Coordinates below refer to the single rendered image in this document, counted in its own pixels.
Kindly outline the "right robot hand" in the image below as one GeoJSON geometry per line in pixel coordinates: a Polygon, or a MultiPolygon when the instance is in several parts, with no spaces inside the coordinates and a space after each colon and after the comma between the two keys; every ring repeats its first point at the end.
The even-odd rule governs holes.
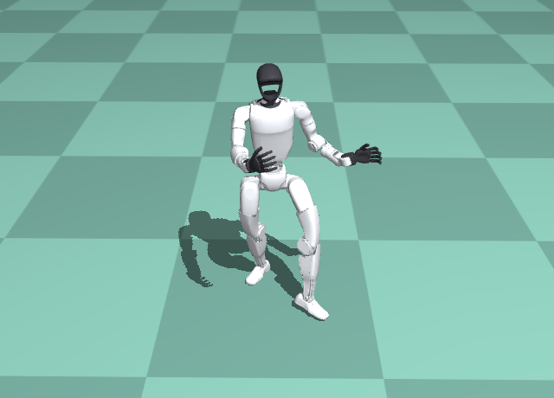
{"type": "Polygon", "coordinates": [[[262,172],[270,172],[272,170],[276,170],[278,167],[274,167],[274,168],[270,168],[270,169],[264,169],[266,167],[269,167],[273,164],[276,164],[277,162],[274,161],[272,163],[269,163],[269,164],[263,164],[271,159],[274,159],[276,158],[276,156],[272,156],[272,157],[269,157],[269,158],[266,158],[266,159],[262,159],[262,157],[265,157],[266,155],[272,153],[273,151],[268,151],[266,153],[263,153],[261,154],[260,156],[256,156],[259,151],[262,150],[262,147],[259,147],[257,148],[254,153],[253,153],[253,156],[249,159],[246,159],[243,163],[246,163],[246,168],[247,170],[249,171],[248,173],[253,173],[253,172],[258,172],[258,173],[262,173],[262,172]]]}

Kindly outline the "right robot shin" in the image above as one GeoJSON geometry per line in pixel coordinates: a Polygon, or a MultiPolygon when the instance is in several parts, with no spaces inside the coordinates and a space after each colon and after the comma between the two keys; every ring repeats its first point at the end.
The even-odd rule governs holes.
{"type": "Polygon", "coordinates": [[[251,236],[247,235],[247,243],[251,254],[254,256],[257,266],[261,265],[261,268],[264,268],[266,265],[265,250],[267,247],[267,237],[264,235],[262,240],[255,240],[251,236]]]}

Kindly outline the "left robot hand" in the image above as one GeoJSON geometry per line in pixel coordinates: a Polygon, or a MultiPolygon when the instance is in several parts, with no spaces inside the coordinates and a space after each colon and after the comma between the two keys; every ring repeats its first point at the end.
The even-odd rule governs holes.
{"type": "Polygon", "coordinates": [[[382,153],[378,151],[377,147],[371,147],[367,149],[366,147],[369,147],[369,146],[370,146],[369,144],[364,144],[363,146],[360,147],[359,150],[356,150],[355,154],[354,152],[349,152],[349,153],[343,154],[341,157],[350,157],[352,165],[355,165],[356,162],[359,162],[362,164],[367,164],[370,162],[381,164],[382,162],[380,160],[382,160],[382,157],[381,157],[382,153]],[[373,154],[378,154],[378,155],[373,155],[373,154]],[[370,159],[370,158],[379,158],[380,160],[370,159]]]}

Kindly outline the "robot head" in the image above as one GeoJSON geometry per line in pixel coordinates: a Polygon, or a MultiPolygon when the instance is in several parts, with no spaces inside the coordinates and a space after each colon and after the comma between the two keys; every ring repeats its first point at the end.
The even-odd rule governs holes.
{"type": "MultiPolygon", "coordinates": [[[[261,99],[258,99],[257,102],[261,100],[265,100],[267,103],[266,104],[260,103],[262,106],[266,108],[277,107],[281,103],[281,101],[279,101],[278,103],[276,103],[275,101],[280,96],[282,81],[283,81],[280,69],[272,63],[266,63],[261,65],[258,68],[256,77],[257,77],[258,87],[263,97],[261,99]],[[279,85],[278,92],[276,92],[275,90],[263,92],[261,87],[267,86],[267,85],[279,85]]],[[[282,100],[282,98],[279,98],[279,99],[282,100]]]]}

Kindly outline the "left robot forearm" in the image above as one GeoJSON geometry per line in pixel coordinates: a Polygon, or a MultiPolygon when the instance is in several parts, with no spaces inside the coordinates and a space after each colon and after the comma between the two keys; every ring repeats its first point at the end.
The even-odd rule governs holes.
{"type": "Polygon", "coordinates": [[[340,151],[334,149],[333,146],[329,144],[326,140],[320,152],[321,156],[328,158],[331,162],[333,162],[337,166],[347,167],[352,165],[351,158],[341,157],[343,154],[344,153],[341,153],[340,151]]]}

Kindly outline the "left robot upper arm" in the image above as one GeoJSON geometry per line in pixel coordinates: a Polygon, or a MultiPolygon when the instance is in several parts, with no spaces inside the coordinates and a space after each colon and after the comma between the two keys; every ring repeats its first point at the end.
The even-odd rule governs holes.
{"type": "Polygon", "coordinates": [[[300,125],[307,138],[307,146],[310,151],[317,152],[322,149],[325,140],[317,134],[316,125],[308,105],[304,101],[290,101],[294,116],[300,120],[300,125]]]}

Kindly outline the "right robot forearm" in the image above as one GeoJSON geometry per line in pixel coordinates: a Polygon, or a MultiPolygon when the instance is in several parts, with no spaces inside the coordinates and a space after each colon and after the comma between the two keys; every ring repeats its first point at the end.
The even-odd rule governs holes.
{"type": "Polygon", "coordinates": [[[243,163],[246,159],[249,159],[248,155],[245,152],[238,151],[236,146],[234,145],[231,149],[230,156],[233,164],[239,167],[244,173],[249,172],[246,168],[246,163],[243,163]]]}

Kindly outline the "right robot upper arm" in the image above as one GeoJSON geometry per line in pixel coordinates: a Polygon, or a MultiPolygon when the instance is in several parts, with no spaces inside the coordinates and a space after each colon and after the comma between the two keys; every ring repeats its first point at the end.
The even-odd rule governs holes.
{"type": "Polygon", "coordinates": [[[248,149],[243,146],[246,136],[245,124],[249,120],[250,106],[238,107],[231,119],[231,144],[235,145],[238,151],[243,151],[248,155],[248,149]]]}

